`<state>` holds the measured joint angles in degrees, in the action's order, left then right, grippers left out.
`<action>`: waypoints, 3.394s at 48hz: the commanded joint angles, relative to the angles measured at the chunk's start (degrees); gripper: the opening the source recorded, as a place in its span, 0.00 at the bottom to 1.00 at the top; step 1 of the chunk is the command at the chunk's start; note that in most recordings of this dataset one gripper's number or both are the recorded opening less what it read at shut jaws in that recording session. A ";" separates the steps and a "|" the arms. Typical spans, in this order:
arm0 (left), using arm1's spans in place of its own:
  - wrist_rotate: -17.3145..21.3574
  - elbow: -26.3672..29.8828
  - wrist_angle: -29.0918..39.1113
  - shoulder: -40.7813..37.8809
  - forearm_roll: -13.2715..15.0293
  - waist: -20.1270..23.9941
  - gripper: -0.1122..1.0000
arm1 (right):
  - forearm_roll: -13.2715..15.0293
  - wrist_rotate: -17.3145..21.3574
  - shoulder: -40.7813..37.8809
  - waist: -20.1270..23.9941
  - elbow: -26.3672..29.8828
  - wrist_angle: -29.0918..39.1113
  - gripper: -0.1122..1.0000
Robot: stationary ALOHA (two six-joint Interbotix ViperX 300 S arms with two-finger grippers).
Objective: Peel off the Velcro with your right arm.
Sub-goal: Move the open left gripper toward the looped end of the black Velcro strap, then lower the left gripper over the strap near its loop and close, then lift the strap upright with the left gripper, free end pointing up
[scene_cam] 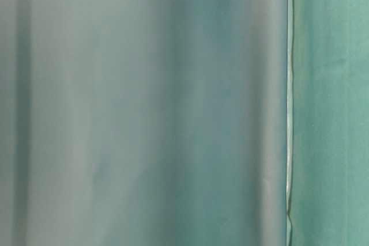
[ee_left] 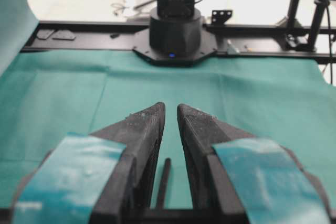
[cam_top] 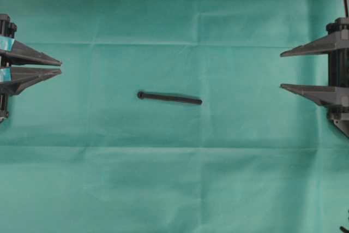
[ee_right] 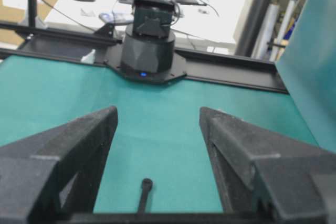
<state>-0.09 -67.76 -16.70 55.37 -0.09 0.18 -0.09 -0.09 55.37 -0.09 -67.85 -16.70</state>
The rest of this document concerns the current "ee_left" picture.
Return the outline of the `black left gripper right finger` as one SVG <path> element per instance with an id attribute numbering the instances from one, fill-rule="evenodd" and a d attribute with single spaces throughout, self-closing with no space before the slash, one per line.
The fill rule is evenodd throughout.
<path id="1" fill-rule="evenodd" d="M 178 105 L 177 121 L 193 208 L 212 210 L 219 223 L 249 223 L 247 212 L 212 146 L 254 135 L 186 104 Z"/>

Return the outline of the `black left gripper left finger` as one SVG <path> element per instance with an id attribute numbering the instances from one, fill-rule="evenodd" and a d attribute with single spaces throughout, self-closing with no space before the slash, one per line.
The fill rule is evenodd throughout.
<path id="1" fill-rule="evenodd" d="M 18 188 L 11 223 L 121 223 L 148 207 L 165 123 L 155 105 L 88 135 L 68 133 Z"/>

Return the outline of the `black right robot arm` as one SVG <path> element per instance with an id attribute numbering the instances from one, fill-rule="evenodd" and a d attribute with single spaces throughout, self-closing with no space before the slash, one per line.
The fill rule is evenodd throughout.
<path id="1" fill-rule="evenodd" d="M 155 65 L 188 66 L 217 51 L 216 38 L 203 28 L 196 0 L 156 0 L 149 27 L 134 35 L 133 51 Z"/>

